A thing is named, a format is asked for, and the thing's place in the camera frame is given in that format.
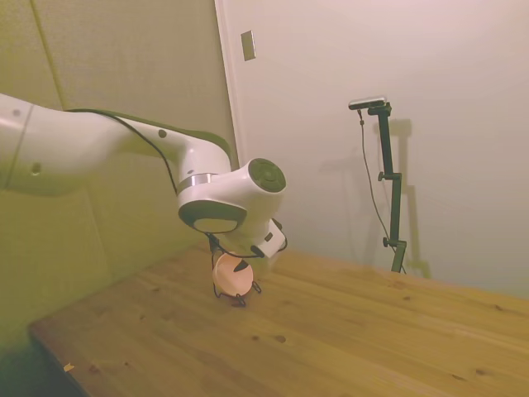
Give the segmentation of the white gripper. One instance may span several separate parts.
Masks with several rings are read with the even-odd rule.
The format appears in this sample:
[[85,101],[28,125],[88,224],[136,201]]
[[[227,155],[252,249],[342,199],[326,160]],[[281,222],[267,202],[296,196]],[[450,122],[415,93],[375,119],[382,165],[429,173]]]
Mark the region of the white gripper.
[[[271,259],[278,253],[286,242],[286,236],[283,233],[282,225],[271,218],[260,230],[260,233],[255,238],[255,244],[250,247],[250,252],[254,257]],[[239,272],[246,269],[249,264],[245,260],[241,260],[235,266],[233,272]]]

